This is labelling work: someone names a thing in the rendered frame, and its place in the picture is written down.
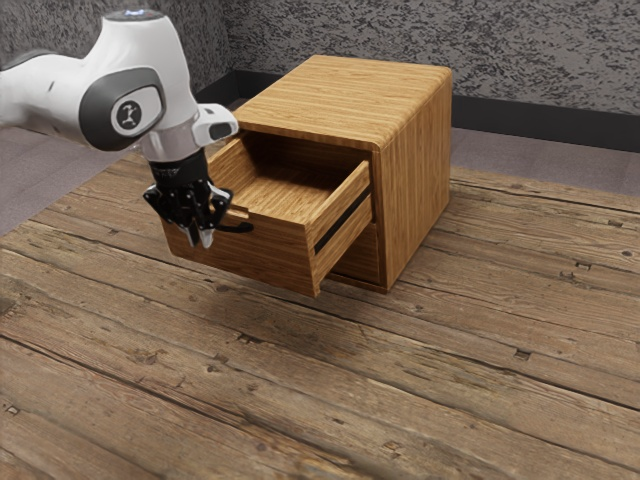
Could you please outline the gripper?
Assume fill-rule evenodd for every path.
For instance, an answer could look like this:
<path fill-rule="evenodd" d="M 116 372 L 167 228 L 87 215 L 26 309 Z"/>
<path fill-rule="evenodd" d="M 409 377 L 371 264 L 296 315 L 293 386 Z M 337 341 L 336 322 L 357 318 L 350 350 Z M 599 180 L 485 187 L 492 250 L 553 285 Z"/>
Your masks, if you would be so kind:
<path fill-rule="evenodd" d="M 218 188 L 209 180 L 205 152 L 198 150 L 181 160 L 150 162 L 155 180 L 143 198 L 168 224 L 177 226 L 194 247 L 199 238 L 204 248 L 213 243 L 213 233 L 226 215 L 233 199 L 230 189 Z M 179 197 L 179 190 L 197 183 L 197 227 L 194 214 Z"/>

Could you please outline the open wooden drawer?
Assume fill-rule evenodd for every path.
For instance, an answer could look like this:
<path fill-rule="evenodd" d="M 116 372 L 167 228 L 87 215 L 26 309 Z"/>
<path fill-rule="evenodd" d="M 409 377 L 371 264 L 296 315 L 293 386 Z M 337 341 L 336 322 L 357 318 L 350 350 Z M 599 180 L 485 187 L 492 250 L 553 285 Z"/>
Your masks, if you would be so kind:
<path fill-rule="evenodd" d="M 307 296 L 370 224 L 371 154 L 245 132 L 209 155 L 209 175 L 232 204 L 210 247 L 163 229 L 172 254 Z"/>

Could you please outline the wooden cabinet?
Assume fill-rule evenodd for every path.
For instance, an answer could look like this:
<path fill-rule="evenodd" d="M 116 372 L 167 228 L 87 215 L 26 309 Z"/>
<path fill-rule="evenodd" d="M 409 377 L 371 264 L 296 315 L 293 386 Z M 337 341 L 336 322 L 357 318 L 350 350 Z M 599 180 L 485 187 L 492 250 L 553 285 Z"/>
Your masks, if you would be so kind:
<path fill-rule="evenodd" d="M 388 292 L 450 198 L 452 71 L 314 55 L 235 111 L 242 129 L 370 153 L 378 274 Z"/>

